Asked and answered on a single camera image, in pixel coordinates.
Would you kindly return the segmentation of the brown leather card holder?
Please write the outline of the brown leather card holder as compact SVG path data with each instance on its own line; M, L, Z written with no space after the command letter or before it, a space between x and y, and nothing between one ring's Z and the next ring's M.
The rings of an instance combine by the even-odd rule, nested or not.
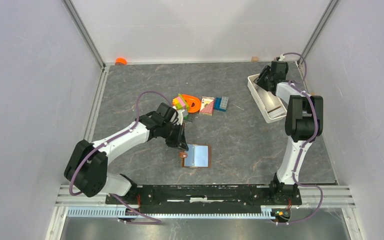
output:
M212 148L209 144L187 144L188 150L179 152L183 168L210 168Z

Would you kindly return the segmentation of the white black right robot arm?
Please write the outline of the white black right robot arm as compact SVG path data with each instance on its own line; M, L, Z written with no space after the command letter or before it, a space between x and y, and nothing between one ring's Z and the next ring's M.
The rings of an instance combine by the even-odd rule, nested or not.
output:
M282 163L269 185L269 199L282 204L299 195L299 172L308 149L323 132L324 99L287 81L289 64L276 59L259 74L247 79L247 86L264 120L284 120L287 146Z

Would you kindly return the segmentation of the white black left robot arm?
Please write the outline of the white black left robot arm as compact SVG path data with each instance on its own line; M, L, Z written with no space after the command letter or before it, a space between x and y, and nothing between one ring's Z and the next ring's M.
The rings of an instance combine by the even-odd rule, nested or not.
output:
M91 198L99 193L116 194L125 204L137 198L135 184L123 174L108 172L109 164L138 145L152 139L163 138L170 148L187 151L185 137L185 109L176 109L161 103L157 110L138 116L128 127L105 137L89 142L79 141L64 170L64 177L70 182L70 194L74 188Z

